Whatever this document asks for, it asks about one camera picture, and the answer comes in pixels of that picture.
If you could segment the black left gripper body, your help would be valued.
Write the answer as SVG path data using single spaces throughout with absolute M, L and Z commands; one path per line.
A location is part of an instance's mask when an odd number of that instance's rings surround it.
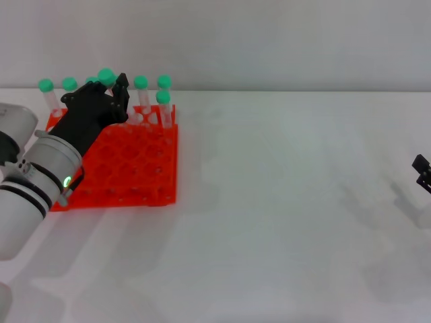
M 86 85 L 63 95 L 66 113 L 49 132 L 68 142 L 84 156 L 100 133 L 112 124 L 121 124 L 127 117 L 119 117 L 112 96 L 89 94 Z

